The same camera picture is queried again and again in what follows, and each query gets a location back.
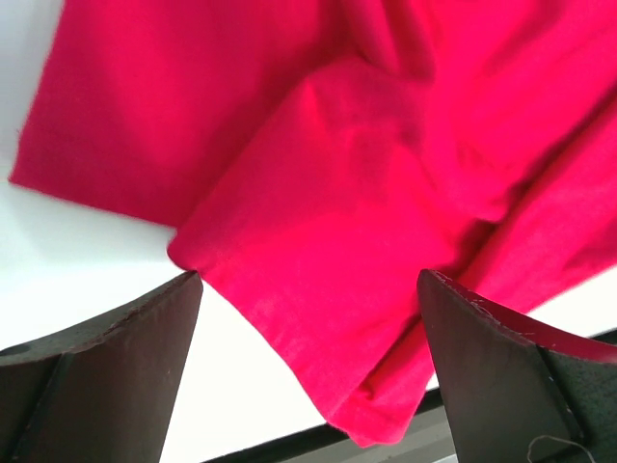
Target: thread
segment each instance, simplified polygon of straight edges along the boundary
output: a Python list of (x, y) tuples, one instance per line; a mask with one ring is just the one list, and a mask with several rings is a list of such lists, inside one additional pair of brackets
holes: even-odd
[(571, 446), (575, 446), (578, 447), (579, 449), (581, 449), (582, 451), (584, 451), (585, 453), (587, 453), (587, 456), (589, 457), (589, 461), (591, 463), (597, 463), (596, 460), (594, 459), (594, 455), (591, 454), (591, 451), (589, 451), (588, 449), (586, 449), (584, 446), (582, 446), (581, 444), (579, 444), (578, 442), (573, 442), (573, 441), (569, 441), (567, 439), (561, 439), (560, 437), (554, 437), (554, 436), (549, 436), (547, 434), (542, 435), (542, 436), (538, 436), (536, 437), (533, 441), (531, 441), (529, 443), (529, 447), (527, 449), (527, 461), (529, 463), (533, 463), (533, 461), (531, 460), (531, 451), (533, 449), (533, 446), (536, 442), (541, 441), (542, 439), (551, 439), (555, 442), (561, 442), (562, 444), (569, 444)]

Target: white background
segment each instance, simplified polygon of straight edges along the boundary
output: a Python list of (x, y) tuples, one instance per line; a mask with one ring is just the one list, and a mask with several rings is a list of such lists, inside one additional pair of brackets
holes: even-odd
[[(59, 0), (0, 1), (0, 349), (179, 273), (165, 253), (172, 230), (6, 182), (60, 9)], [(616, 286), (614, 269), (534, 316), (583, 336), (617, 327)], [(278, 356), (207, 287), (162, 461), (198, 463), (322, 422)]]

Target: white table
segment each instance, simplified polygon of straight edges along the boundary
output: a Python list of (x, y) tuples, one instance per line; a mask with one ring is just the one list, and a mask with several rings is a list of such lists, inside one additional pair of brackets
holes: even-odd
[[(0, 2), (0, 349), (108, 311), (179, 273), (165, 253), (172, 230), (6, 182), (60, 5)], [(534, 316), (583, 336), (616, 327), (615, 287), (617, 269)], [(198, 463), (321, 423), (276, 353), (207, 287), (162, 461)]]

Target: folded fabric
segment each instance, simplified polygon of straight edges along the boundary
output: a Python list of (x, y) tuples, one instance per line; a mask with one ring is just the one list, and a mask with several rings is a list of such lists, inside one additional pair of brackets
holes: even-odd
[(176, 227), (328, 422), (395, 443), (421, 268), (528, 312), (617, 262), (616, 15), (67, 0), (12, 181)]

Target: pink t-shirt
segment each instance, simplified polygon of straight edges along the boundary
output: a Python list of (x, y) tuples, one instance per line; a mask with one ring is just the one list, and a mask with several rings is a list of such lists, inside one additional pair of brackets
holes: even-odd
[(617, 262), (615, 17), (67, 0), (12, 181), (176, 227), (328, 422), (394, 443), (433, 372), (421, 268), (527, 312)]

